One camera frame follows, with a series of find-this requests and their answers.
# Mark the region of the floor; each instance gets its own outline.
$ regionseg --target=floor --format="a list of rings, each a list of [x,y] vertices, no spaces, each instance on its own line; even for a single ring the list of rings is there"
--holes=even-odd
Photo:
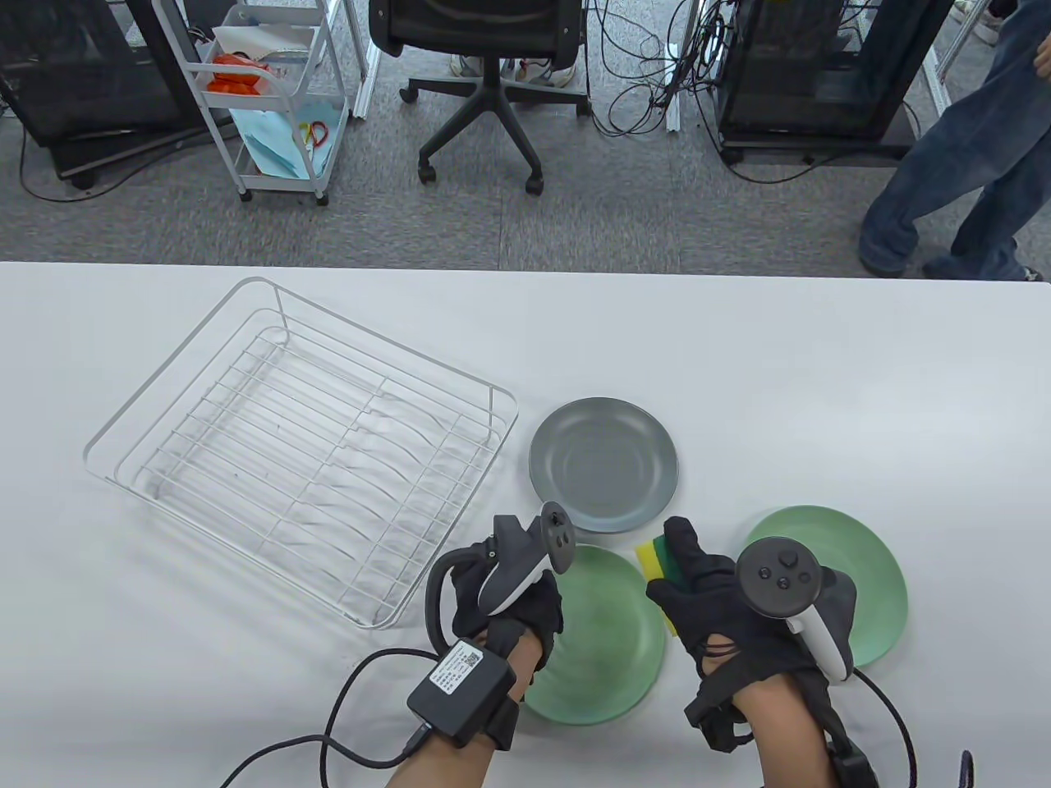
[[[663,35],[677,4],[611,0],[610,8]],[[627,48],[653,47],[622,20],[611,18],[607,28]],[[947,23],[943,50],[954,29]],[[355,69],[343,22],[336,35],[352,84]],[[595,24],[592,41],[593,96],[604,113],[626,83],[602,68]],[[951,76],[955,95],[981,81],[991,54],[981,42],[969,42]],[[638,72],[626,56],[607,59],[627,69],[622,72]],[[211,146],[181,152],[98,200],[39,202],[18,185],[21,127],[2,119],[0,258],[864,275],[854,256],[858,228],[890,170],[826,167],[779,186],[745,183],[723,168],[698,127],[692,102],[683,104],[680,133],[658,129],[615,140],[578,120],[572,107],[521,111],[544,163],[539,199],[523,190],[528,167],[511,141],[495,119],[483,118],[434,157],[438,181],[424,187],[416,178],[416,150],[458,100],[425,94],[407,105],[397,88],[409,74],[444,74],[447,67],[444,56],[415,50],[384,58],[369,118],[348,131],[327,208],[275,193],[257,193],[242,204]],[[581,56],[574,86],[582,87],[582,71]],[[928,126],[933,108],[922,80],[909,101]],[[643,108],[641,94],[628,95],[615,118],[626,120]],[[77,193],[56,181],[46,153],[32,141],[25,169],[41,193]],[[797,170],[742,168],[767,180]],[[971,202],[973,195],[924,221],[918,263],[951,243]],[[1037,216],[1018,241],[1026,258],[1043,267],[1051,249],[1051,212]]]

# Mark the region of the hand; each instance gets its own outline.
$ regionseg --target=hand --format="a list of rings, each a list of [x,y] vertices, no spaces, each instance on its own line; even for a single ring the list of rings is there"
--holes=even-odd
[[[497,616],[482,616],[478,609],[478,592],[489,577],[493,563],[481,542],[473,545],[478,549],[478,560],[460,564],[452,572],[453,587],[456,589],[456,615],[453,617],[453,635],[457,638],[476,638],[488,629],[494,620],[518,621],[532,631],[541,647],[536,664],[540,670],[547,663],[555,644],[555,635],[562,631],[562,597],[558,593],[553,573],[543,576]]]
[[[1051,36],[1044,39],[1044,43],[1036,49],[1036,74],[1040,79],[1051,82]]]
[[[744,602],[733,559],[701,549],[684,517],[668,518],[664,537],[689,587],[652,580],[646,596],[675,625],[702,678],[742,651],[778,658],[786,665],[800,662],[803,651],[785,622],[760,616]]]

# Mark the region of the computer case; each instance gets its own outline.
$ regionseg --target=computer case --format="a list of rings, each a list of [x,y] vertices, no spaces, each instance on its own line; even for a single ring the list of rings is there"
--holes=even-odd
[[[759,148],[900,159],[914,142],[902,100],[951,6],[740,0],[715,90],[724,159]]]
[[[180,8],[165,5],[197,60]],[[2,0],[0,96],[81,188],[97,167],[204,128],[150,0]]]

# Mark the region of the qr code label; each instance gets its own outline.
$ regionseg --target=qr code label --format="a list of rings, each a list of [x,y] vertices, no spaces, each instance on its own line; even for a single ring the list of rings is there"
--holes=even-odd
[[[479,662],[481,650],[461,640],[449,649],[445,659],[431,671],[431,683],[446,694],[452,694]]]

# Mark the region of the green plate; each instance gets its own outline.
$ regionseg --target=green plate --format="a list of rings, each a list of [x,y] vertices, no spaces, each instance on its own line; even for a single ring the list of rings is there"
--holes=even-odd
[[[858,520],[825,506],[775,512],[748,535],[747,543],[784,536],[805,544],[825,566],[849,575],[858,586],[850,649],[864,667],[893,648],[909,617],[905,577],[883,541]]]
[[[616,553],[577,546],[558,578],[565,629],[526,705],[564,725],[620,717],[657,681],[667,638],[660,608],[646,599],[639,571]]]

